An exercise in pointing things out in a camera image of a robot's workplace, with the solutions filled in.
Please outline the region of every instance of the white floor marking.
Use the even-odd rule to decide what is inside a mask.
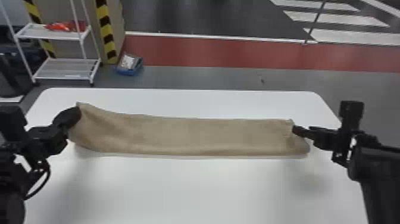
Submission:
[[[0,102],[20,102],[22,97],[24,97],[24,96],[12,97],[12,98],[2,98],[2,97],[0,97]]]
[[[302,7],[302,8],[320,8],[322,2],[314,1],[299,1],[299,0],[270,0],[275,5],[289,6],[289,7]],[[328,2],[324,9],[326,10],[347,10],[347,11],[359,11],[351,5],[344,3],[332,3]]]
[[[234,41],[265,41],[265,42],[290,42],[290,43],[303,43],[303,39],[287,39],[287,38],[249,38],[245,36],[214,36],[214,35],[195,35],[195,34],[180,34],[180,33],[147,33],[126,31],[128,36],[159,36],[168,38],[198,38],[198,39],[221,39],[221,40],[234,40]]]
[[[311,36],[318,42],[400,46],[400,34],[397,33],[314,29]]]
[[[302,13],[294,11],[284,11],[292,20],[313,22],[317,13]],[[386,23],[377,20],[370,16],[360,15],[338,15],[322,13],[318,19],[319,23],[340,23],[349,25],[362,25],[362,26],[382,26],[389,27]]]
[[[380,1],[377,1],[377,0],[360,0],[360,1],[368,3],[368,4],[378,8],[380,10],[386,11],[387,13],[390,13],[390,14],[400,18],[400,10],[398,10],[398,9],[396,9],[394,7],[391,7],[390,5],[386,5],[386,4],[384,4],[384,3],[380,2]]]

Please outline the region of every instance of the cable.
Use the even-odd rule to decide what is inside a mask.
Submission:
[[[29,198],[32,198],[33,196],[35,196],[47,183],[47,181],[49,181],[50,179],[50,175],[51,175],[51,171],[50,169],[48,169],[46,171],[46,179],[42,182],[42,184],[36,188],[32,193],[28,194],[27,196],[25,196],[25,200],[28,200]]]

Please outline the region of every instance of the beige towel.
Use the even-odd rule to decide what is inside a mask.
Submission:
[[[303,155],[310,147],[279,119],[188,119],[118,114],[77,103],[70,139],[99,152],[152,155]]]

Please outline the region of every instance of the red object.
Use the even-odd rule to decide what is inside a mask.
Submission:
[[[45,28],[49,30],[71,31],[64,23],[49,23],[45,25]]]
[[[75,26],[75,20],[68,21],[64,23],[72,32],[78,32]],[[82,20],[78,20],[79,31],[84,32],[86,29],[86,22]]]
[[[86,30],[86,22],[78,20],[79,31],[84,32]],[[76,29],[75,21],[71,20],[63,23],[49,23],[45,25],[45,28],[49,30],[61,30],[66,32],[78,32]]]

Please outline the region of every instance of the black equipment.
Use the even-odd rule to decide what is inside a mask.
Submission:
[[[400,148],[382,145],[376,136],[359,130],[363,112],[362,102],[342,101],[338,130],[294,126],[292,131],[312,139],[317,148],[332,151],[332,161],[361,184],[369,224],[399,224]]]
[[[0,146],[0,223],[22,224],[24,200],[37,194],[50,178],[47,158],[59,154],[67,146],[68,130],[81,118],[78,107],[60,112],[49,126],[25,131],[27,121],[16,106],[0,107],[0,132],[6,142]],[[31,170],[16,163],[22,155]],[[31,188],[46,175],[39,187]]]
[[[17,32],[23,26],[13,26]],[[27,63],[34,73],[46,60],[45,51],[36,40],[20,40]],[[0,97],[12,98],[27,94],[33,87],[23,59],[8,26],[0,25]]]

